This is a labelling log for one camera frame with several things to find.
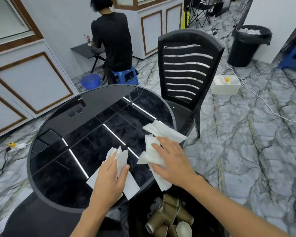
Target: black hair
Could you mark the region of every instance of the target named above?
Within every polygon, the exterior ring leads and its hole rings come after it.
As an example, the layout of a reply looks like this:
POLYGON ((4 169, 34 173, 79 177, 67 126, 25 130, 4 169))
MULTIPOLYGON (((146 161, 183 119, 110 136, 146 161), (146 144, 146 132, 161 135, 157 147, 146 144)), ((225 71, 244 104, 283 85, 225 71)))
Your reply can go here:
POLYGON ((91 0, 90 6, 93 11, 98 12, 104 8, 113 6, 112 0, 91 0))

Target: floor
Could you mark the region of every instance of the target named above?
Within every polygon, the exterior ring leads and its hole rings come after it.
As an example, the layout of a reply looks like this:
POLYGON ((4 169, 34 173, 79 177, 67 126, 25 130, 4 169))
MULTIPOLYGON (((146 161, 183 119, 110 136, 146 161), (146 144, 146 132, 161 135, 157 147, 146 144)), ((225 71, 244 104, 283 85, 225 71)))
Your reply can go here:
MULTIPOLYGON (((224 27, 215 38, 225 46, 219 72, 227 75, 233 75, 225 64, 232 45, 233 24, 226 25, 237 17, 237 9, 233 4, 229 12, 212 17, 211 25, 190 27, 207 33, 212 26, 224 27)), ((253 61, 248 67, 234 68, 234 71, 247 80, 247 87, 263 97, 274 113, 284 118, 273 115, 263 100, 245 87, 229 98, 209 92, 201 108, 201 138, 196 139, 193 130, 184 151, 194 169, 214 187, 296 237, 293 210, 296 123, 287 120, 296 121, 296 72, 277 70, 279 60, 272 64, 253 61)), ((140 85, 160 94, 157 55, 143 61, 134 58, 134 66, 139 71, 140 85)), ((103 76, 101 68, 95 73, 103 76)), ((80 92, 85 91, 79 83, 84 75, 73 79, 80 92)), ((48 115, 50 113, 0 137, 0 167, 8 143, 30 143, 48 115)), ((27 153, 25 148, 10 154, 8 166, 0 176, 0 233, 12 211, 32 192, 27 180, 27 153)))

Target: white box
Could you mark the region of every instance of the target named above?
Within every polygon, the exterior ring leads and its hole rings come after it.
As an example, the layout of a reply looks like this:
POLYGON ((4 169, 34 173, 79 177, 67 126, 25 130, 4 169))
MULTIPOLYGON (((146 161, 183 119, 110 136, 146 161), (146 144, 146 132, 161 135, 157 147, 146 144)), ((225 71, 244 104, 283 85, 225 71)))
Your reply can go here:
POLYGON ((235 75, 215 75, 210 89, 214 95, 236 95, 240 87, 241 83, 235 75), (230 84, 225 82, 225 78, 229 78, 230 84))

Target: paper cup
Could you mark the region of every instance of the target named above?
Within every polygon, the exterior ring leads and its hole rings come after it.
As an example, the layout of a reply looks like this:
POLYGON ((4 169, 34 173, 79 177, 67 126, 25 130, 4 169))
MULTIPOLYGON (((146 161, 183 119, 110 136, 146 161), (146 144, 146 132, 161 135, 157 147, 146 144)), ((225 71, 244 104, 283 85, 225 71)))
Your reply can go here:
POLYGON ((153 236, 154 237, 167 237, 167 233, 168 233, 168 226, 163 224, 153 233, 153 236))
POLYGON ((176 234, 178 237, 192 237, 192 228, 186 222, 180 222, 176 226, 176 234))
POLYGON ((190 226, 192 226, 193 222, 194 222, 194 218, 192 215, 190 215, 183 207, 182 205, 179 206, 178 212, 176 214, 176 217, 180 220, 180 221, 184 221, 186 223, 188 223, 190 226))
POLYGON ((170 237, 178 237, 178 235, 176 233, 176 225, 171 225, 169 227, 168 233, 169 233, 170 237))
POLYGON ((162 201, 164 203, 167 203, 169 205, 173 205, 175 207, 178 207, 179 203, 180 203, 178 198, 174 198, 173 196, 171 196, 169 194, 164 194, 162 201))
POLYGON ((169 205, 167 203, 163 203, 163 215, 165 218, 165 224, 171 226, 176 217, 177 208, 169 205))
POLYGON ((151 215, 150 219, 146 223, 146 229, 149 234, 153 234, 160 226, 163 225, 165 222, 165 218, 163 213, 159 210, 155 210, 154 213, 151 215))

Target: forearm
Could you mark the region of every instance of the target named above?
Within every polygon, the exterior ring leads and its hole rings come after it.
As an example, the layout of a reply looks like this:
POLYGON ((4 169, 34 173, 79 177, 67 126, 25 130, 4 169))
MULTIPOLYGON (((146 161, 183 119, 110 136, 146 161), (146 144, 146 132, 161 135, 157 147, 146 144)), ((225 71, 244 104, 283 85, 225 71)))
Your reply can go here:
POLYGON ((211 187, 201 176, 185 188, 233 237, 287 237, 288 235, 211 187))
POLYGON ((107 211, 88 207, 70 237, 95 237, 107 211))

